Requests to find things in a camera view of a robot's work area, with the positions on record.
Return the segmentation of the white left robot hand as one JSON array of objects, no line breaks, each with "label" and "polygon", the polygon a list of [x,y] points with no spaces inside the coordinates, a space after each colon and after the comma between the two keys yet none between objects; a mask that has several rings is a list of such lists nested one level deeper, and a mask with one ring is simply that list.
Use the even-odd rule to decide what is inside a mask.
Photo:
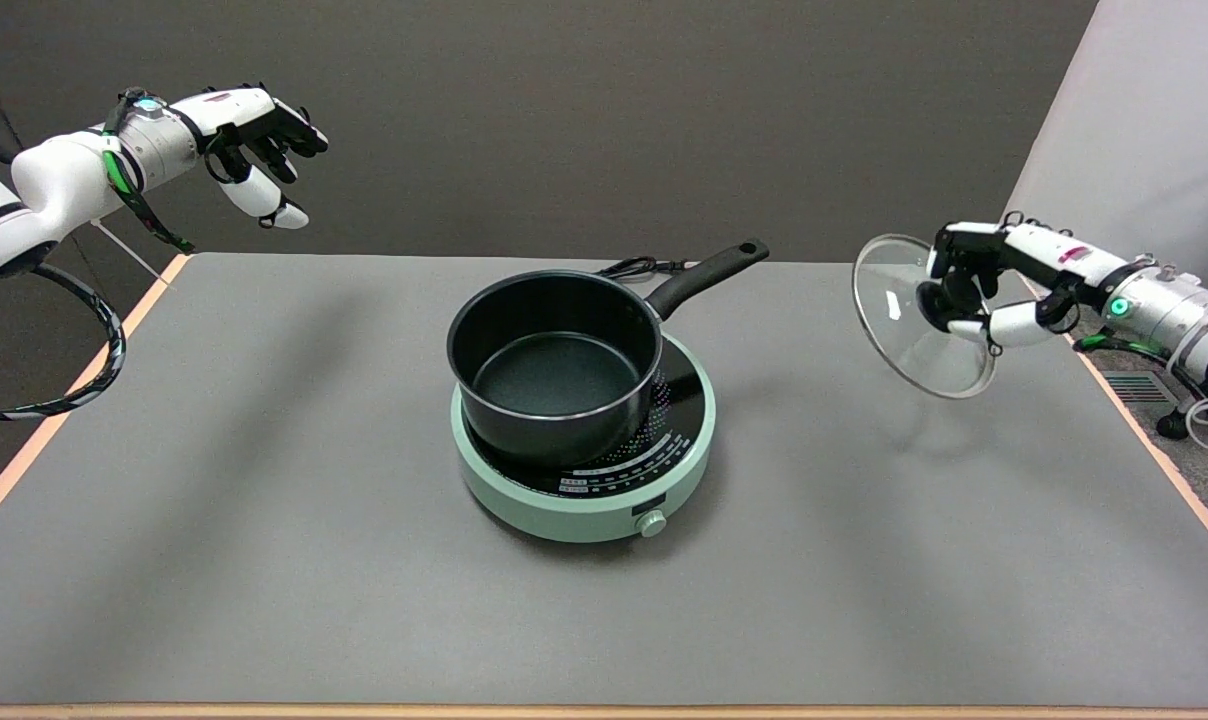
[{"label": "white left robot hand", "polygon": [[297,231],[310,223],[280,187],[298,179],[290,155],[315,158],[329,151],[329,137],[303,108],[289,106],[262,85],[240,85],[207,88],[168,111],[192,133],[208,176],[261,228]]}]

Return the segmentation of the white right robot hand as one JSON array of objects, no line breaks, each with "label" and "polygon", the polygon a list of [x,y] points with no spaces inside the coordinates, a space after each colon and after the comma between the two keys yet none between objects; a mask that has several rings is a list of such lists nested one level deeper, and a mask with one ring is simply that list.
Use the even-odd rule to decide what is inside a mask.
[{"label": "white right robot hand", "polygon": [[[1136,269],[1133,260],[1020,215],[1001,223],[953,222],[934,238],[916,301],[933,329],[1000,355],[1069,332],[1074,310],[1104,310]],[[989,309],[987,301],[1007,272],[1038,284],[1046,296]]]}]

